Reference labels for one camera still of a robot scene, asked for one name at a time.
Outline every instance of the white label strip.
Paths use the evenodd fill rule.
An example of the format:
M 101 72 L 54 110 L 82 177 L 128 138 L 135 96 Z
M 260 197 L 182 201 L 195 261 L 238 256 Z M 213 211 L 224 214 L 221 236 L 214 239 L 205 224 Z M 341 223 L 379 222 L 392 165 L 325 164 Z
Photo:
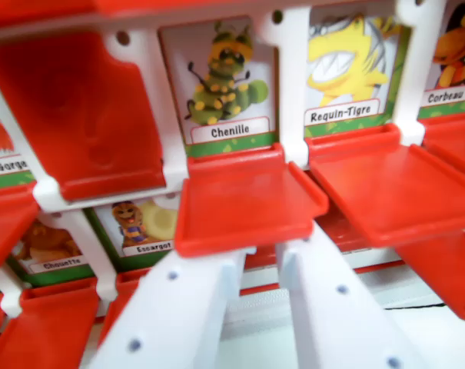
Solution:
M 245 119 L 243 121 L 229 121 L 217 125 L 205 125 L 191 130 L 191 139 L 194 144 L 209 141 L 220 141 L 227 138 L 258 135 L 270 131 L 270 122 L 267 117 Z
M 423 94 L 422 106 L 449 104 L 465 101 L 465 86 L 428 90 Z
M 172 250 L 174 241 L 154 242 L 153 244 L 140 244 L 138 246 L 130 246 L 123 248 L 125 256 L 135 256 L 140 254 L 150 254 L 152 252 Z
M 377 114 L 381 114 L 381 111 L 379 111 L 379 99 L 372 98 L 371 100 L 309 109 L 305 112 L 304 124 L 322 125 L 332 121 L 344 121 Z
M 32 274 L 42 273 L 44 271 L 56 271 L 58 269 L 65 269 L 71 267 L 77 267 L 79 265 L 87 264 L 85 257 L 83 255 L 73 256 L 71 258 L 59 259 L 54 261 L 48 261 L 40 264 L 33 264 L 29 267 L 31 268 Z
M 20 155 L 9 155 L 0 158 L 0 175 L 16 173 L 18 171 L 28 171 L 27 163 Z

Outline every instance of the caterpillar illustration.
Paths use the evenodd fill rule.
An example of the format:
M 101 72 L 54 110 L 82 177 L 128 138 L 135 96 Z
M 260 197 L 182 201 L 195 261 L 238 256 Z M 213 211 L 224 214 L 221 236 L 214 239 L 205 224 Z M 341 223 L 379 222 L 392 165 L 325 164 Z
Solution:
M 236 34 L 234 29 L 223 29 L 221 22 L 217 22 L 214 30 L 217 34 L 208 57 L 208 74 L 202 78 L 193 70 L 194 63 L 188 64 L 188 71 L 200 83 L 193 98 L 187 101 L 188 115 L 184 119 L 199 125 L 214 125 L 232 119 L 251 104 L 259 104 L 268 97 L 268 86 L 262 80 L 237 85 L 250 78 L 249 71 L 244 78 L 235 79 L 253 55 L 249 26 Z

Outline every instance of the yellow cartoon character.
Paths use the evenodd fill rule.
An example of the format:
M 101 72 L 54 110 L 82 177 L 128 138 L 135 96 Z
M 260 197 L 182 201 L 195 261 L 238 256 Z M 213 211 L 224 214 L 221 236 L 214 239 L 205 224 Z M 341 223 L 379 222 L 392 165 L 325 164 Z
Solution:
M 392 18 L 368 21 L 360 14 L 312 27 L 307 84 L 324 93 L 320 106 L 341 95 L 367 100 L 388 83 L 384 38 L 399 30 Z

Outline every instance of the small hole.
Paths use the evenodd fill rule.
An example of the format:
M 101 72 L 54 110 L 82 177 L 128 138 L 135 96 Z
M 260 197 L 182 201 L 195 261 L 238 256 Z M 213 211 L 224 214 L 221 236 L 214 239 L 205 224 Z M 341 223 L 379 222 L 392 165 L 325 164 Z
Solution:
M 279 25 L 284 20 L 284 13 L 281 10 L 275 10 L 271 16 L 271 20 L 275 25 Z
M 137 340 L 136 338 L 131 340 L 130 344 L 128 345 L 128 350 L 130 352 L 138 351 L 138 350 L 140 350 L 140 348 L 141 348 L 141 342 L 140 342 L 140 340 Z
M 130 35 L 125 31 L 118 31 L 118 33 L 116 33 L 116 39 L 118 40 L 120 45 L 130 45 Z
M 345 286 L 344 284 L 340 284 L 338 287 L 337 287 L 337 291 L 341 294 L 347 294 L 348 293 L 348 287 Z
M 176 271 L 170 271 L 168 274 L 168 278 L 173 281 L 174 279 L 177 279 L 179 274 Z
M 393 369 L 398 369 L 401 367 L 401 363 L 396 357 L 390 357 L 387 359 L 387 365 Z

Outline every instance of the character card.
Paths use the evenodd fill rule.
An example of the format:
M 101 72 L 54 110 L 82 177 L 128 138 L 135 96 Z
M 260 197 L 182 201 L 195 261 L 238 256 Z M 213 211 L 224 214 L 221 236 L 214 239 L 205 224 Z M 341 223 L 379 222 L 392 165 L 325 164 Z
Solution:
M 179 194 L 167 194 L 135 201 L 121 201 L 93 209 L 93 215 L 109 240 L 105 247 L 113 262 L 125 264 L 120 269 L 152 266 L 165 253 L 174 248 L 174 233 L 178 222 Z M 147 258 L 147 264 L 135 261 L 146 254 L 159 254 Z
M 12 256 L 27 274 L 87 264 L 67 230 L 50 227 L 39 219 L 31 224 L 13 248 Z
M 12 140 L 0 122 L 0 188 L 22 185 L 33 180 L 27 163 L 15 151 Z
M 406 52 L 403 33 L 391 16 L 311 12 L 307 136 L 381 125 L 391 118 Z
M 163 28 L 161 40 L 190 156 L 273 143 L 274 49 L 249 18 Z
M 449 2 L 419 118 L 465 111 L 465 2 Z

